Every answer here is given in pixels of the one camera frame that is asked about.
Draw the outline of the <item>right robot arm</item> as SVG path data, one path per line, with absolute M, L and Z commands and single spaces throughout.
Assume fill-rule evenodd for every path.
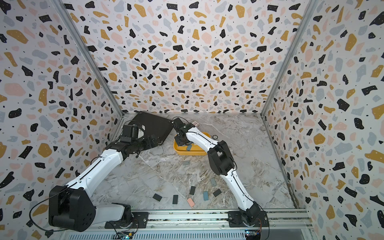
M 207 153 L 212 171 L 227 183 L 235 196 L 243 223 L 248 227 L 257 224 L 261 208 L 242 184 L 237 173 L 237 164 L 227 143 L 211 139 L 194 124 L 183 123 L 181 118 L 175 118 L 172 124 L 177 133 L 175 140 L 178 146 L 192 143 Z

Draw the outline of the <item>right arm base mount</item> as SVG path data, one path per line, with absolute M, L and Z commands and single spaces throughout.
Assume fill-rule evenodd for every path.
M 228 212 L 228 222 L 230 228 L 259 228 L 259 227 L 269 227 L 269 220 L 267 213 L 265 211 L 261 211 L 258 215 L 258 219 L 250 225 L 247 225 L 243 219 L 240 211 L 229 211 Z

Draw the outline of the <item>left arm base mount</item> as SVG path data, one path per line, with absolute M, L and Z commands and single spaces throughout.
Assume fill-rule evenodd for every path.
M 118 221 L 105 223 L 105 229 L 136 230 L 145 229 L 149 218 L 149 212 L 128 212 L 124 213 Z

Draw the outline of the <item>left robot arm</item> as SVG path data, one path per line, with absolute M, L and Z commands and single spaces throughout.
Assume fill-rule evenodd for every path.
M 99 184 L 129 155 L 158 146 L 159 137 L 146 135 L 141 124 L 123 126 L 121 137 L 111 142 L 96 161 L 65 186 L 55 186 L 49 194 L 49 225 L 83 232 L 90 226 L 109 223 L 114 228 L 133 225 L 130 205 L 113 203 L 94 206 L 91 197 Z

